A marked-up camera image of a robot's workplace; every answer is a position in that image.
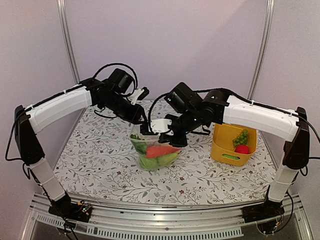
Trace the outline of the orange carrot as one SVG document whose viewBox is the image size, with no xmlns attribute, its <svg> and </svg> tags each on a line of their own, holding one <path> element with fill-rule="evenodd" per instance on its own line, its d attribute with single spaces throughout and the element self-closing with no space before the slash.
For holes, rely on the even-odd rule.
<svg viewBox="0 0 320 240">
<path fill-rule="evenodd" d="M 156 146 L 148 146 L 146 149 L 146 154 L 145 156 L 147 158 L 157 158 L 160 156 L 164 156 L 164 155 L 168 155 L 168 154 L 172 154 L 172 153 L 176 153 L 179 152 L 180 149 L 177 147 L 172 147 L 172 146 L 160 146 L 160 145 L 156 145 Z"/>
</svg>

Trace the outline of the green leafy vegetable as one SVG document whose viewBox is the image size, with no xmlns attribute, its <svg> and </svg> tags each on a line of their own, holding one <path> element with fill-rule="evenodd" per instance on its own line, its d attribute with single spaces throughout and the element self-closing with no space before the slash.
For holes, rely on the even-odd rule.
<svg viewBox="0 0 320 240">
<path fill-rule="evenodd" d="M 141 155 L 145 155 L 147 152 L 147 144 L 144 140 L 142 140 L 138 135 L 131 134 L 130 141 L 134 147 L 134 149 Z"/>
</svg>

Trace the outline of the clear zip top bag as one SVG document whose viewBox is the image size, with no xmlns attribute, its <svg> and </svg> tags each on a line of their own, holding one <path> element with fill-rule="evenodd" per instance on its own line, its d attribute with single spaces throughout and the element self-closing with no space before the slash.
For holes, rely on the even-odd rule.
<svg viewBox="0 0 320 240">
<path fill-rule="evenodd" d="M 143 135 L 139 125 L 132 127 L 128 137 L 137 152 L 140 168 L 146 171 L 155 171 L 170 165 L 183 150 L 168 143 L 159 143 L 157 135 Z"/>
</svg>

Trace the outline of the green bitter gourd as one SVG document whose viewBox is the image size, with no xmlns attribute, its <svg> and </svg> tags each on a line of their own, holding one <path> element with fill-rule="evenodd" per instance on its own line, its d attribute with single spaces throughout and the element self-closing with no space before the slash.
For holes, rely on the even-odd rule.
<svg viewBox="0 0 320 240">
<path fill-rule="evenodd" d="M 224 158 L 231 159 L 231 160 L 239 160 L 240 158 L 238 156 L 229 155 L 229 154 L 223 154 Z"/>
</svg>

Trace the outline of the green grapes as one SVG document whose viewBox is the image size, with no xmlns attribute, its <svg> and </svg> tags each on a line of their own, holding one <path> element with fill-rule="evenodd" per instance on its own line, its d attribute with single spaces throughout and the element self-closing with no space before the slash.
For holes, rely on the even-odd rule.
<svg viewBox="0 0 320 240">
<path fill-rule="evenodd" d="M 232 141 L 233 146 L 247 145 L 249 141 L 249 132 L 247 129 L 243 129 L 241 133 Z"/>
</svg>

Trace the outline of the red fruit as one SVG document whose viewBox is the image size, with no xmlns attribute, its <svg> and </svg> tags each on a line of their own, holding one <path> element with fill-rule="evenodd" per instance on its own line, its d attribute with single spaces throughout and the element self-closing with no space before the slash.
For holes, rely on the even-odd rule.
<svg viewBox="0 0 320 240">
<path fill-rule="evenodd" d="M 235 147 L 235 150 L 234 150 L 235 153 L 239 153 L 239 154 L 243 154 L 243 155 L 247 155 L 250 153 L 250 149 L 247 145 L 238 145 Z"/>
</svg>

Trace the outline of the green pear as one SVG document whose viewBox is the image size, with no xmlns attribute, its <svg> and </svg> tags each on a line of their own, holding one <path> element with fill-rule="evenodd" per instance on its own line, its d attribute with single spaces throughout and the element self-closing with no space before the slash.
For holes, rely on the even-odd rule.
<svg viewBox="0 0 320 240">
<path fill-rule="evenodd" d="M 169 165 L 169 164 L 172 163 L 178 156 L 179 156 L 179 154 L 178 154 L 177 152 L 170 153 L 170 154 L 163 155 L 163 156 L 159 156 L 159 157 L 157 157 L 158 165 L 159 165 L 159 166 Z"/>
</svg>

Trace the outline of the green apple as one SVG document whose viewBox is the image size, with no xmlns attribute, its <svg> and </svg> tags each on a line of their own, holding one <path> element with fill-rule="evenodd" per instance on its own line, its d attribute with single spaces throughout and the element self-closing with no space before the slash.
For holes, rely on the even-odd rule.
<svg viewBox="0 0 320 240">
<path fill-rule="evenodd" d="M 153 170 L 158 167 L 156 158 L 147 158 L 144 155 L 140 156 L 140 166 L 145 170 Z"/>
</svg>

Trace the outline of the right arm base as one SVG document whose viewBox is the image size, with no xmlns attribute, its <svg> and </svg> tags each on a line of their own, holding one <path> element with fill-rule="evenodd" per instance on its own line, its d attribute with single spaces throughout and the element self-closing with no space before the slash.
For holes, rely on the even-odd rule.
<svg viewBox="0 0 320 240">
<path fill-rule="evenodd" d="M 282 202 L 265 199 L 263 203 L 241 208 L 241 213 L 245 223 L 256 223 L 260 233 L 271 235 L 280 225 L 285 210 Z"/>
</svg>

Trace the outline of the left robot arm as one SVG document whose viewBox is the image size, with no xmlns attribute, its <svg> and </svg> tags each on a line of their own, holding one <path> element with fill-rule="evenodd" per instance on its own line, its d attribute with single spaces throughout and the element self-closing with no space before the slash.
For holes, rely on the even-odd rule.
<svg viewBox="0 0 320 240">
<path fill-rule="evenodd" d="M 135 125 L 147 119 L 143 107 L 137 102 L 150 91 L 147 87 L 138 87 L 136 73 L 128 74 L 116 68 L 104 80 L 98 80 L 97 76 L 94 74 L 72 88 L 28 107 L 19 105 L 14 110 L 9 139 L 15 140 L 19 157 L 13 160 L 23 161 L 29 167 L 63 217 L 74 213 L 74 205 L 67 200 L 67 193 L 50 167 L 37 134 L 71 113 L 94 106 L 109 109 L 117 118 Z"/>
</svg>

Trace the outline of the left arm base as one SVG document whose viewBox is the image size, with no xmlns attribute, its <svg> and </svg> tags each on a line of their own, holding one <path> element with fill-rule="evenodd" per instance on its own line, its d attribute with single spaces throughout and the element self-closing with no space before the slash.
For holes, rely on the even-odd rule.
<svg viewBox="0 0 320 240">
<path fill-rule="evenodd" d="M 48 212 L 63 219 L 88 223 L 92 210 L 90 203 L 85 203 L 83 200 L 74 203 L 70 197 L 64 196 L 57 201 L 52 201 Z"/>
</svg>

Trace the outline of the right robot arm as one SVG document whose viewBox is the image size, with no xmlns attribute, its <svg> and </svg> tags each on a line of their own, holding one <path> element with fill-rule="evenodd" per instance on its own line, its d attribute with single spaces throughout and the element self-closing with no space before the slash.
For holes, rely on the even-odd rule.
<svg viewBox="0 0 320 240">
<path fill-rule="evenodd" d="M 226 88 L 211 89 L 201 98 L 183 82 L 165 94 L 164 99 L 180 114 L 171 119 L 169 129 L 160 137 L 173 147 L 187 146 L 188 133 L 211 123 L 249 127 L 285 141 L 282 164 L 267 190 L 266 201 L 258 208 L 262 218 L 274 214 L 298 171 L 309 162 L 310 133 L 305 110 L 267 106 Z"/>
</svg>

